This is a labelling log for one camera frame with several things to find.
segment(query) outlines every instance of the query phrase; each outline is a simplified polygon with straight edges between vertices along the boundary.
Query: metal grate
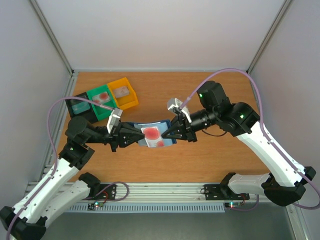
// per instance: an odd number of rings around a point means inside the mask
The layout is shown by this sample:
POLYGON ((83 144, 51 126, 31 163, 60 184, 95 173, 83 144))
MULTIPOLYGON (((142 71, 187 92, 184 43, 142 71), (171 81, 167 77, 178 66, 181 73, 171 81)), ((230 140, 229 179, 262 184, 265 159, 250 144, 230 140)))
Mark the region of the metal grate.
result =
POLYGON ((223 203, 112 203, 90 210, 88 203, 77 203, 67 213, 224 213, 223 203))

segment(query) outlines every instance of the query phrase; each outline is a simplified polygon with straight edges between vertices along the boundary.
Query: white wall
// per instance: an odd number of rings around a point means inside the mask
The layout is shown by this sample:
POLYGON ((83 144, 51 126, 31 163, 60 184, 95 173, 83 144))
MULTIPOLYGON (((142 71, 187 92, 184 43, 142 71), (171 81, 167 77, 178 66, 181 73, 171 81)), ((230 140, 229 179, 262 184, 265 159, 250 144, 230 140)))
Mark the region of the white wall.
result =
POLYGON ((246 70, 282 3, 38 0, 76 70, 246 70))
MULTIPOLYGON (((320 187, 320 2, 295 0, 253 70, 265 122, 293 157, 317 171, 320 187)), ((301 203, 319 202, 307 186, 301 203)), ((320 209, 304 210, 313 240, 320 235, 320 209)))
POLYGON ((39 176, 47 110, 68 79, 29 1, 0 1, 0 209, 19 201, 39 176))

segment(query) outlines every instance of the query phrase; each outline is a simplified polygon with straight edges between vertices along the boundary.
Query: gray floor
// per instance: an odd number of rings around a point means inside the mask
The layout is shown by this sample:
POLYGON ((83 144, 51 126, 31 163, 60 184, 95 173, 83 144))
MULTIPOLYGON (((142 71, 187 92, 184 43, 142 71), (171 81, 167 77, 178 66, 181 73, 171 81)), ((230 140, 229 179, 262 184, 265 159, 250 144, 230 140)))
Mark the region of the gray floor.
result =
POLYGON ((251 212, 65 213, 44 240, 292 240, 284 207, 260 204, 251 212))

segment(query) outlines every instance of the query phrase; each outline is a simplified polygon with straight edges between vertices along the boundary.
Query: red circle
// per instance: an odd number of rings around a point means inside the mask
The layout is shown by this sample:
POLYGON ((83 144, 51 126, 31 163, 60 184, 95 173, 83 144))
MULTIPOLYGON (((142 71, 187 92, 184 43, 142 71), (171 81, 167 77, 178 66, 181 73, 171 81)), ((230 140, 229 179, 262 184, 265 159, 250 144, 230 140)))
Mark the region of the red circle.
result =
POLYGON ((106 92, 100 93, 99 98, 102 100, 108 99, 109 95, 106 92))
POLYGON ((165 143, 164 143, 164 141, 158 141, 157 143, 156 143, 156 146, 157 147, 164 147, 165 146, 165 143))
POLYGON ((153 127, 147 127, 146 129, 144 129, 143 134, 146 139, 150 140, 156 140, 160 137, 160 132, 153 127))

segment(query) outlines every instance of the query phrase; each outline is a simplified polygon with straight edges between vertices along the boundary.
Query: wooden table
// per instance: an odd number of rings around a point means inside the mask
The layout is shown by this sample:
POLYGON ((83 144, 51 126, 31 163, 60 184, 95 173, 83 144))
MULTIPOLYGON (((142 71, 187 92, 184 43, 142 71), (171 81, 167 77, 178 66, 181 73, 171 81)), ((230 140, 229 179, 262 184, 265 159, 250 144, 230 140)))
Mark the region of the wooden table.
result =
MULTIPOLYGON (((135 90, 139 105, 123 111, 123 122, 154 122, 172 119, 166 108, 170 98, 185 100, 208 72, 80 72, 74 95, 86 92, 108 82, 127 77, 135 90)), ((240 73, 222 73, 214 77, 222 84, 232 103, 245 102, 257 110, 249 80, 240 73)), ((201 110, 198 96, 187 105, 189 111, 201 110)), ((63 132, 70 117, 67 116, 63 132)), ((106 125, 107 120, 95 123, 106 125)), ((222 131, 217 126, 207 130, 212 134, 222 131)), ((90 161, 78 176, 90 172, 102 182, 219 182, 229 172, 239 174, 263 174, 268 169, 242 142, 227 134, 213 137, 197 132, 197 142, 178 141, 164 148, 141 147, 132 144, 111 152, 110 146, 89 144, 95 150, 90 161)), ((58 152, 66 143, 63 134, 58 152)))

